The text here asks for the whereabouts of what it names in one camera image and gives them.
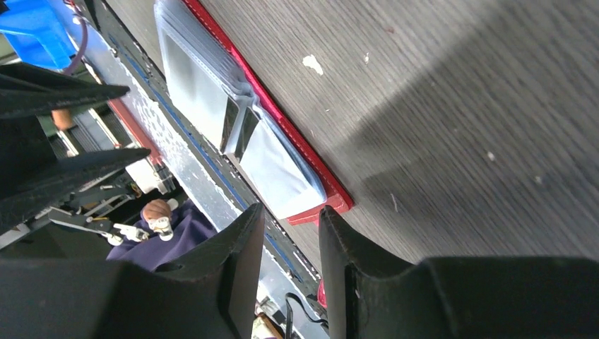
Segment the gray wood grain surface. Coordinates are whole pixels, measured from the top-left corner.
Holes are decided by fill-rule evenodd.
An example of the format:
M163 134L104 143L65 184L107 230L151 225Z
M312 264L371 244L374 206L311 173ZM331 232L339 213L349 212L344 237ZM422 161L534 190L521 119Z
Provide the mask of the gray wood grain surface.
M152 1L111 2L157 55ZM599 2L202 3L384 248L599 258Z

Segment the blue object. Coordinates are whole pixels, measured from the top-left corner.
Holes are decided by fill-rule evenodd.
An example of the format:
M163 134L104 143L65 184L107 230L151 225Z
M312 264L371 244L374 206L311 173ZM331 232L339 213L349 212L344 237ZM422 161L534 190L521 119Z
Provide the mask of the blue object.
M19 58L46 69L63 69L76 53L61 22L47 0L6 0L9 10L0 15L0 33Z

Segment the purple wire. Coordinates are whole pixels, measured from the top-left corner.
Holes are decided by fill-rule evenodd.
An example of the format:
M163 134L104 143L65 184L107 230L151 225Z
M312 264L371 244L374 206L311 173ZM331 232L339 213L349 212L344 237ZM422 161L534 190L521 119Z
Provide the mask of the purple wire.
M77 69L77 66L81 63L81 59L83 59L85 49L88 48L88 23L85 21L77 7L73 6L73 8L75 10L75 17L79 18L83 37L81 38L81 46L79 46L77 54L75 54L75 57L71 60L71 64L62 71L66 76L70 76Z

